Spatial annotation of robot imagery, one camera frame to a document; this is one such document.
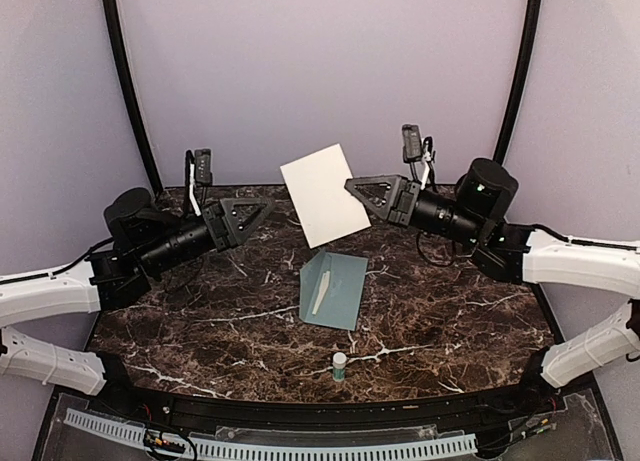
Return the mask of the teal envelope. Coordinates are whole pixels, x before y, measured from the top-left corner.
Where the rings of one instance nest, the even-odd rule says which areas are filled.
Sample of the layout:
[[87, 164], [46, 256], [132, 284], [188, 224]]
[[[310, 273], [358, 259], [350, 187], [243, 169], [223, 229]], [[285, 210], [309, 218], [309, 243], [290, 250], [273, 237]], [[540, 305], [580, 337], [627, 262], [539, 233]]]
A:
[[[299, 312], [301, 321], [316, 326], [354, 331], [362, 299], [368, 259], [320, 251], [300, 270]], [[312, 303], [322, 274], [331, 271], [326, 296], [316, 316]]]

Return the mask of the white green glue stick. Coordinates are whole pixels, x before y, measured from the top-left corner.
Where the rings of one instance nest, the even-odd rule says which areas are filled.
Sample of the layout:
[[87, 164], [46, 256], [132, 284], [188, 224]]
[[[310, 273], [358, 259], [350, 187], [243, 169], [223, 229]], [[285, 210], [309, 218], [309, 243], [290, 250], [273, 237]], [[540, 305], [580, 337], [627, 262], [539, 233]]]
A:
[[345, 371], [348, 358], [345, 353], [337, 352], [332, 357], [332, 377], [336, 382], [342, 382], [345, 379]]

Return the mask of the beige lined letter paper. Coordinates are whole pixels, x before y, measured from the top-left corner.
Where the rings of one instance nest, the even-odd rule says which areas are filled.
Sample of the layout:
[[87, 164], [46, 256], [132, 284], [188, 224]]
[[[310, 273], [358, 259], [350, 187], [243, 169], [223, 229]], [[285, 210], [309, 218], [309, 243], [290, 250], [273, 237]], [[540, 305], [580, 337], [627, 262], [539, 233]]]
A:
[[316, 316], [318, 311], [319, 311], [319, 309], [320, 309], [320, 306], [321, 306], [321, 304], [322, 304], [322, 302], [323, 302], [323, 300], [324, 300], [324, 298], [326, 296], [326, 293], [327, 293], [327, 291], [329, 289], [330, 281], [331, 281], [331, 271], [327, 270], [322, 274], [322, 276], [321, 276], [321, 278], [319, 280], [319, 283], [318, 283], [318, 289], [317, 289], [316, 295], [315, 295], [313, 303], [312, 303], [311, 314], [313, 316]]

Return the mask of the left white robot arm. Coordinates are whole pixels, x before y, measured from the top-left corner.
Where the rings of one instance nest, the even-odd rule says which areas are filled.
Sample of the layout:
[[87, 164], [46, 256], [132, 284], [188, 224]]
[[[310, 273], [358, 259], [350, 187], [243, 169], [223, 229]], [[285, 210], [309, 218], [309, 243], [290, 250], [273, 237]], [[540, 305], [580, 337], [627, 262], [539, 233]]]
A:
[[145, 188], [121, 194], [104, 211], [110, 238], [66, 266], [1, 279], [1, 372], [99, 396], [120, 417], [141, 408], [120, 357], [75, 351], [16, 330], [26, 321], [127, 308], [163, 273], [210, 251], [244, 244], [273, 211], [270, 198], [224, 198], [177, 216]]

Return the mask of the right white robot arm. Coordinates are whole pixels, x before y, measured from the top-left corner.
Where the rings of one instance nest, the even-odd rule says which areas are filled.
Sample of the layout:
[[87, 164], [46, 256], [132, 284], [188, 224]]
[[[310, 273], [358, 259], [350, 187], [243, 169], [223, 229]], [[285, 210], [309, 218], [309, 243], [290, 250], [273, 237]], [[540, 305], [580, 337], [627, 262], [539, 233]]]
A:
[[370, 213], [460, 245], [484, 275], [511, 284], [566, 284], [626, 296], [604, 321], [530, 358], [510, 405], [534, 413], [557, 390], [639, 351], [639, 244], [581, 239], [541, 224], [512, 224], [505, 214], [518, 182], [499, 163], [476, 158], [448, 199], [400, 175], [359, 177], [345, 189]]

